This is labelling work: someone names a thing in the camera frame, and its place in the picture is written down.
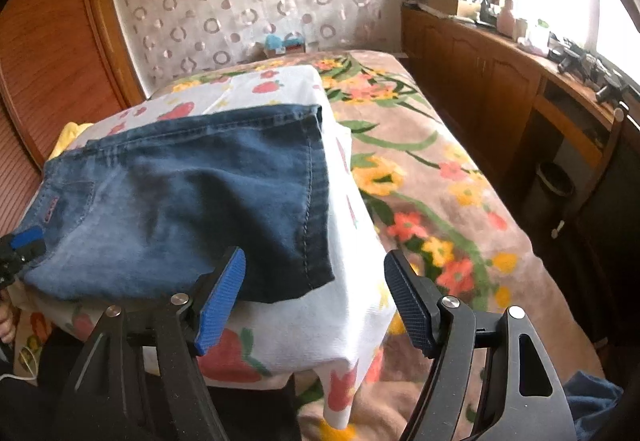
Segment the person's left hand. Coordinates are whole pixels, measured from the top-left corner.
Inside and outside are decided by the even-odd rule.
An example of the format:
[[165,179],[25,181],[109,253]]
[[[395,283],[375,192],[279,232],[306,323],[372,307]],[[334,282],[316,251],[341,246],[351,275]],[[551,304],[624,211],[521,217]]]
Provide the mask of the person's left hand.
[[16,313],[10,302],[0,303],[0,340],[4,345],[13,343],[16,334]]

